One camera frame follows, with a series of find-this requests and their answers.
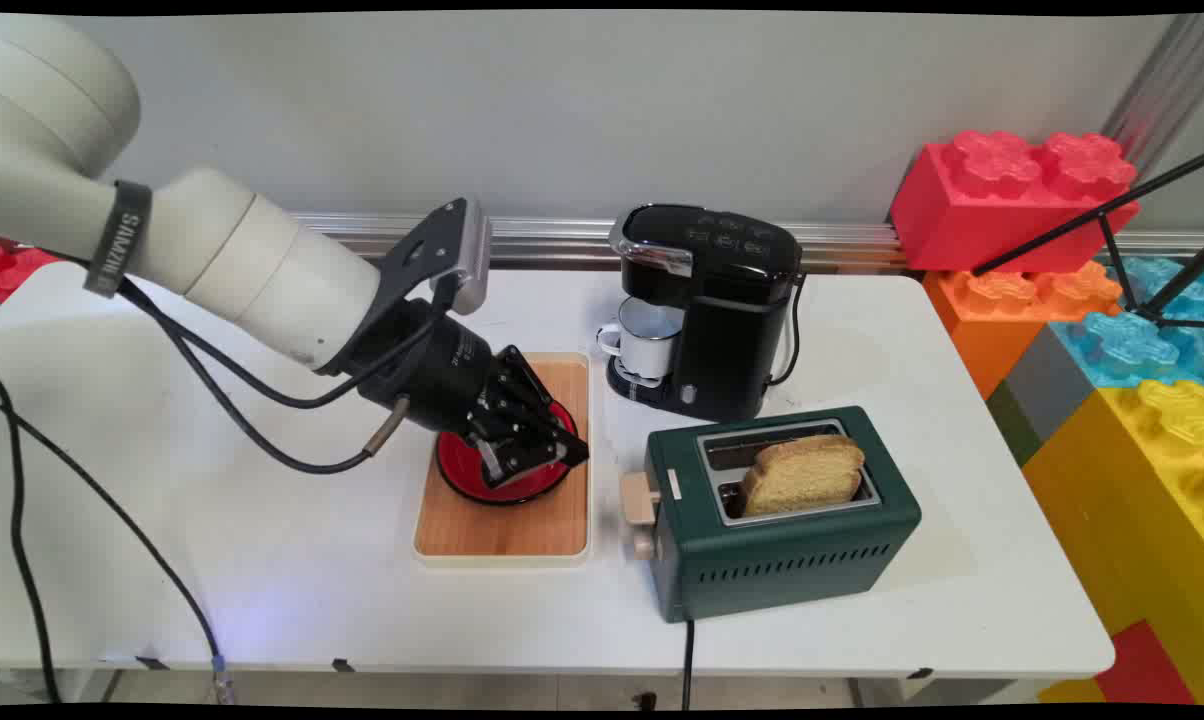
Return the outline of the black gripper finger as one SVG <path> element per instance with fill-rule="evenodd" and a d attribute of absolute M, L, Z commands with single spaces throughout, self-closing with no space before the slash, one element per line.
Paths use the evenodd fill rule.
<path fill-rule="evenodd" d="M 557 402 L 515 347 L 500 352 L 500 420 L 510 439 L 500 445 L 506 468 L 576 468 L 588 461 L 588 443 L 555 414 Z"/>
<path fill-rule="evenodd" d="M 567 454 L 567 424 L 556 402 L 526 407 L 482 395 L 468 414 L 465 442 L 478 452 L 482 486 L 510 486 Z"/>

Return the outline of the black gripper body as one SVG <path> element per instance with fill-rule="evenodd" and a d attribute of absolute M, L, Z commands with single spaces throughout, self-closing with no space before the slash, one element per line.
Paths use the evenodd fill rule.
<path fill-rule="evenodd" d="M 423 299 L 401 300 L 368 331 L 346 347 L 343 373 L 358 374 L 405 342 L 430 318 Z M 512 352 L 492 352 L 486 340 L 442 315 L 427 337 L 402 352 L 358 386 L 364 399 L 393 409 L 399 397 L 409 399 L 407 419 L 436 432 L 470 438 L 503 438 L 523 427 L 510 414 L 518 400 L 500 388 L 501 374 L 514 374 Z"/>

